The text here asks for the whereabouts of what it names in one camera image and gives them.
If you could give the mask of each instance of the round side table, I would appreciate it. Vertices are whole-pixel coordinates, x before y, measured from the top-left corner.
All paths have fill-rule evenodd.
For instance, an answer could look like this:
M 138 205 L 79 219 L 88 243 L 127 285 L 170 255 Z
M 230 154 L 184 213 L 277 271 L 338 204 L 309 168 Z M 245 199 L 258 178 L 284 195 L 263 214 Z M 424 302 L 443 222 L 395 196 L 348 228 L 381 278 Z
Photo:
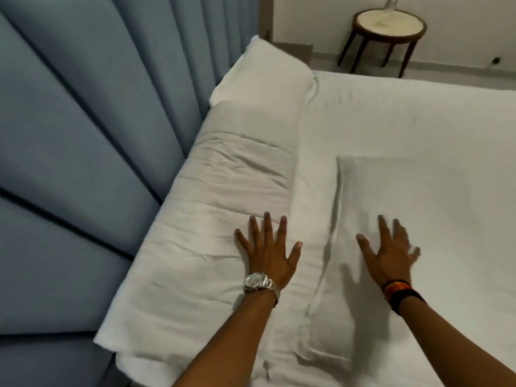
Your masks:
M 367 11 L 358 12 L 353 17 L 352 32 L 344 46 L 341 57 L 339 58 L 339 66 L 344 60 L 344 56 L 353 43 L 353 40 L 359 34 L 363 37 L 362 44 L 358 50 L 357 58 L 352 66 L 351 73 L 357 69 L 360 58 L 364 54 L 364 50 L 369 41 L 389 43 L 389 51 L 382 64 L 382 67 L 389 62 L 390 55 L 394 50 L 394 46 L 409 43 L 409 48 L 403 59 L 402 70 L 399 72 L 399 78 L 403 77 L 405 69 L 409 64 L 412 53 L 417 42 L 422 38 L 427 29 L 426 23 L 419 17 L 404 11 L 384 12 L 383 9 L 369 9 Z

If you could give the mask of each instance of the floor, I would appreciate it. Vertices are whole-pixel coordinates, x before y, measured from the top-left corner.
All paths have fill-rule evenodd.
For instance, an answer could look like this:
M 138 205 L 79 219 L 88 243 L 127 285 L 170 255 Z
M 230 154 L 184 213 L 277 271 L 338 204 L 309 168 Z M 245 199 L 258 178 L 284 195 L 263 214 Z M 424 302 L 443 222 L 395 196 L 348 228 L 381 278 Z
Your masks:
M 333 71 L 337 73 L 348 73 L 351 69 L 351 60 L 345 60 L 341 67 L 336 64 L 336 56 L 318 55 L 312 57 L 311 68 L 316 71 Z M 391 61 L 392 65 L 385 68 L 372 66 L 372 62 L 365 62 L 357 68 L 357 74 L 379 77 L 397 77 L 400 65 L 399 61 Z M 458 85 L 470 85 L 472 87 L 492 88 L 497 90 L 516 90 L 516 74 L 507 73 L 507 76 L 493 76 L 485 70 L 466 69 L 466 72 L 457 72 L 460 68 L 446 65 L 426 66 L 425 64 L 414 63 L 405 71 L 403 78 L 413 80 L 427 80 L 436 83 L 448 83 Z

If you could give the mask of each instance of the finger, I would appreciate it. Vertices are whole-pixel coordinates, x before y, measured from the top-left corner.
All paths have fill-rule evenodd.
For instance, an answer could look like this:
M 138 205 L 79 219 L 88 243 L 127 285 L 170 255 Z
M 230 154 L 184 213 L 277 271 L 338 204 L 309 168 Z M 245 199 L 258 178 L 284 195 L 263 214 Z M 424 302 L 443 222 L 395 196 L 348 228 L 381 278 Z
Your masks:
M 396 242 L 401 242 L 404 245 L 410 247 L 407 229 L 403 227 L 398 219 L 394 219 L 393 221 L 393 240 Z
M 409 255 L 411 265 L 415 264 L 420 256 L 421 256 L 421 249 L 419 247 L 416 247 L 414 252 Z
M 365 264 L 369 267 L 372 266 L 376 262 L 376 254 L 371 249 L 371 245 L 369 244 L 369 240 L 363 235 L 357 235 L 358 246 L 360 247 L 360 251 L 362 251 L 362 256 L 364 257 Z
M 251 226 L 251 234 L 253 235 L 253 241 L 255 242 L 255 247 L 262 247 L 263 240 L 261 238 L 260 228 L 258 228 L 258 223 L 256 222 L 256 217 L 251 216 L 249 220 L 249 225 Z
M 392 241 L 392 238 L 390 237 L 390 230 L 387 226 L 387 221 L 385 221 L 381 214 L 378 216 L 378 229 L 380 230 L 382 246 L 388 245 Z
M 270 220 L 270 213 L 265 212 L 264 217 L 264 230 L 265 230 L 265 246 L 272 246 L 274 244 L 273 235 L 273 223 Z
M 297 263 L 299 262 L 299 258 L 301 256 L 302 247 L 303 243 L 300 241 L 292 247 L 291 254 L 288 257 L 288 266 L 292 269 L 292 271 L 296 271 Z
M 276 238 L 276 244 L 285 248 L 286 239 L 287 239 L 287 217 L 283 216 L 280 220 L 280 228 L 278 229 L 278 237 Z
M 241 230 L 235 230 L 235 236 L 236 240 L 242 245 L 243 249 L 246 250 L 246 253 L 248 255 L 251 255 L 254 253 L 253 246 L 249 240 L 246 239 L 246 237 L 242 234 Z

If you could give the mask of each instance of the white wall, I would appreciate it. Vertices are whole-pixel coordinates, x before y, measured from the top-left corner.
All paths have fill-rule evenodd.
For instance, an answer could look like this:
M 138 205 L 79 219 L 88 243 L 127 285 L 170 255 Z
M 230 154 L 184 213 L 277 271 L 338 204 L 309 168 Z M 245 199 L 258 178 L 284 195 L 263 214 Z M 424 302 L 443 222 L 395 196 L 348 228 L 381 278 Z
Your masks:
M 386 0 L 275 0 L 274 40 L 314 45 L 337 54 L 355 12 L 380 8 Z M 516 71 L 516 0 L 399 0 L 398 8 L 428 24 L 413 61 L 486 67 L 495 57 L 501 70 Z M 369 53 L 381 57 L 385 45 Z M 402 58 L 399 48 L 393 58 Z

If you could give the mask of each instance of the watch face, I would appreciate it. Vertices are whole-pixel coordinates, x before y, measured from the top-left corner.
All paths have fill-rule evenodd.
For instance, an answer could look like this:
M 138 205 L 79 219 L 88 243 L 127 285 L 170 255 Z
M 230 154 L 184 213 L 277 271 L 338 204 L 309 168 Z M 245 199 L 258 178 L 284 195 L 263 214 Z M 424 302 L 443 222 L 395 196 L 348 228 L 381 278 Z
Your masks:
M 261 273 L 252 273 L 250 276 L 246 278 L 244 285 L 246 288 L 255 288 L 260 285 L 262 281 Z

